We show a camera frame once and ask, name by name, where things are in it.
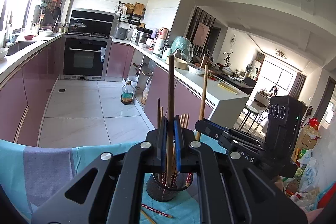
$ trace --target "stool leg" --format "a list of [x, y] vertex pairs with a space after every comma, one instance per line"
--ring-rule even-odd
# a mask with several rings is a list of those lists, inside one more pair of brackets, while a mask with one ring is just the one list
[[239, 130], [241, 130], [241, 129], [244, 127], [245, 123], [247, 122], [247, 119], [250, 117], [250, 114], [251, 114], [251, 112], [247, 112], [247, 114], [246, 114], [244, 120], [242, 121], [242, 123], [241, 123], [241, 125], [240, 125]]
[[249, 128], [249, 130], [247, 131], [247, 133], [248, 133], [248, 132], [250, 131], [250, 129], [252, 128], [252, 126], [253, 126], [255, 120], [257, 119], [257, 117], [258, 117], [258, 114], [257, 114], [256, 117], [254, 118], [254, 120], [253, 120], [253, 122], [252, 122], [252, 124], [251, 124], [251, 126], [250, 126], [250, 128]]

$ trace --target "white tile floor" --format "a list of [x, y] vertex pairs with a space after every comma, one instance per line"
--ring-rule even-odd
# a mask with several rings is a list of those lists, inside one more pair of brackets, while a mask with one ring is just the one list
[[144, 140], [149, 128], [134, 104], [120, 102], [121, 88], [121, 82], [58, 80], [43, 121], [39, 147]]

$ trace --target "wooden cutting board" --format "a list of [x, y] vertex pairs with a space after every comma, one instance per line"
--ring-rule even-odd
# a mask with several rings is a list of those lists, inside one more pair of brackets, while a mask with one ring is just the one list
[[136, 2], [133, 13], [136, 15], [142, 16], [144, 13], [144, 8], [145, 8], [144, 4]]

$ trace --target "silver screw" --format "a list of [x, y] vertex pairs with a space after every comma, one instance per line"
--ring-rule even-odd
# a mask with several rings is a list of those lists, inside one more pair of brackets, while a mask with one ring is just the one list
[[146, 149], [146, 148], [150, 148], [151, 147], [151, 143], [150, 142], [142, 142], [140, 144], [140, 147], [143, 148], [143, 149]]
[[237, 151], [233, 151], [230, 153], [230, 158], [233, 160], [239, 160], [240, 159], [240, 153]]
[[112, 156], [111, 153], [105, 152], [105, 153], [100, 155], [100, 158], [102, 160], [109, 160], [111, 158], [111, 156]]
[[199, 141], [192, 141], [190, 143], [190, 146], [193, 147], [193, 148], [198, 148], [201, 146], [201, 143]]

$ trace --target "mesh pen holder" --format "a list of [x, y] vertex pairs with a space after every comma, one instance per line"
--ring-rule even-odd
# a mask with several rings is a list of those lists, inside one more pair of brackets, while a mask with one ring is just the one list
[[191, 185], [194, 175], [192, 173], [177, 172], [172, 179], [173, 187], [167, 187], [159, 182], [158, 174], [152, 174], [146, 183], [147, 194], [154, 200], [167, 202], [172, 200], [177, 194]]

